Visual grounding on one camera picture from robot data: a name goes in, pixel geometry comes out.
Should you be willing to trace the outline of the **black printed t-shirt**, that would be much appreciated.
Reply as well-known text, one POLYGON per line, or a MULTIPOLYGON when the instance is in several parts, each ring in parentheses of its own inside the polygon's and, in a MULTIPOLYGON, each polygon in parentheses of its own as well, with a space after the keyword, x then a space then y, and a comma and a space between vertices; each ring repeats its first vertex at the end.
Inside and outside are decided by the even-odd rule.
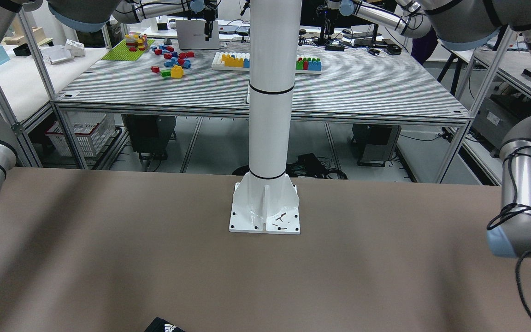
POLYGON ((179 326, 172 324, 165 319, 156 317, 153 321, 146 327, 145 332, 184 332, 179 326))

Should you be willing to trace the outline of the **white tray with blocks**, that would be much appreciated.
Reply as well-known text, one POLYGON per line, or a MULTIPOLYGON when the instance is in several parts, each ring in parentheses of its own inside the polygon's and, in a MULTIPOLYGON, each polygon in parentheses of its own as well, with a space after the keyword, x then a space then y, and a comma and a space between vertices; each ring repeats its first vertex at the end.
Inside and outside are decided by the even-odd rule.
MULTIPOLYGON (((253 64, 253 58, 248 52, 219 51, 214 55, 210 68, 225 71, 249 71, 253 68, 253 64)), ((318 75, 323 73, 323 61, 317 57, 297 57, 293 61, 293 66, 290 66, 289 62, 284 59, 277 57, 266 59, 259 56, 257 64, 263 67, 267 65, 268 69, 290 70, 295 74, 318 75)))

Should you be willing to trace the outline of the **grey computer case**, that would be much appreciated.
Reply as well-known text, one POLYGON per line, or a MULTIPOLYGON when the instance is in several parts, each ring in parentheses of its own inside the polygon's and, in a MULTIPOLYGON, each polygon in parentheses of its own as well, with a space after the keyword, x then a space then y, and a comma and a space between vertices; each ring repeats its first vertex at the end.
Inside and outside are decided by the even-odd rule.
POLYGON ((351 143, 356 148, 357 165, 385 167, 395 152, 400 133, 398 125, 352 124, 351 143))

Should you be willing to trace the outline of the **striped work table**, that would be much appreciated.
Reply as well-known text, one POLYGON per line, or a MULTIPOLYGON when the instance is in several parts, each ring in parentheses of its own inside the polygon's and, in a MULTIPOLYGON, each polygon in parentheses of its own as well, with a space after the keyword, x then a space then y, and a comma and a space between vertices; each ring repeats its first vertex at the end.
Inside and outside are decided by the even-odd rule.
POLYGON ((298 57, 322 61, 319 74, 300 74, 289 83, 294 65, 282 51, 267 51, 271 69, 215 70, 215 50, 196 50, 182 78, 162 77, 162 55, 151 51, 137 61, 100 59, 55 98, 59 107, 88 111, 153 111, 169 115, 247 118, 249 88, 276 92, 291 88, 292 118, 337 122, 463 126, 472 116, 410 55, 371 55, 362 48, 326 51, 299 46, 298 57))

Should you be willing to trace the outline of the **silver laptop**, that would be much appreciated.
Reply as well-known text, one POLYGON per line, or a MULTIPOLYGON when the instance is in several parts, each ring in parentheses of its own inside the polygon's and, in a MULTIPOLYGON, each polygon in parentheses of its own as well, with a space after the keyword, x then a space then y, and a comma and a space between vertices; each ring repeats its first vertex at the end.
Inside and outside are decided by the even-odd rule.
POLYGON ((217 21, 176 21, 177 40, 183 50, 217 50, 220 47, 217 21))

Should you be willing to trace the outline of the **white plastic basket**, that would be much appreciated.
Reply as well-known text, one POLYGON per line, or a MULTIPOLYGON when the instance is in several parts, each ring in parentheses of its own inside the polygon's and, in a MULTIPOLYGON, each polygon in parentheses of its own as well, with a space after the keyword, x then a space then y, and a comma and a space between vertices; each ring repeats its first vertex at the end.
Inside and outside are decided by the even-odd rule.
MULTIPOLYGON (((70 112, 68 116, 84 157, 97 157, 116 130, 114 116, 99 112, 70 112)), ((61 157, 71 157, 71 151, 59 122, 53 122, 45 135, 61 157)))

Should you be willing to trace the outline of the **green lego baseplate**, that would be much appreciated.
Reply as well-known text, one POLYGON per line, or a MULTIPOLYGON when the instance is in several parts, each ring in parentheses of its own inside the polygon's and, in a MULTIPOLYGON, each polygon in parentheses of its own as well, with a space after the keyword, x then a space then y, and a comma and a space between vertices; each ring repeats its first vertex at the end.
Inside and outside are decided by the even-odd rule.
POLYGON ((113 47, 101 59, 108 61, 137 61, 143 54, 150 50, 154 40, 144 36, 125 38, 118 45, 113 47))

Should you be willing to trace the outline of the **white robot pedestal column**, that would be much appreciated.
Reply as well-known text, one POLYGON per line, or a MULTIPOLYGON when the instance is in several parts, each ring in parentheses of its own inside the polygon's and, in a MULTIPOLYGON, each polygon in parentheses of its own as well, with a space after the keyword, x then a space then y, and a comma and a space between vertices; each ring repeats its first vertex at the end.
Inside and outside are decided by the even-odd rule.
POLYGON ((298 235, 297 188, 286 173, 295 73, 258 65, 259 56, 297 59, 299 0, 253 0, 249 27, 249 164, 233 194, 230 232, 298 235))

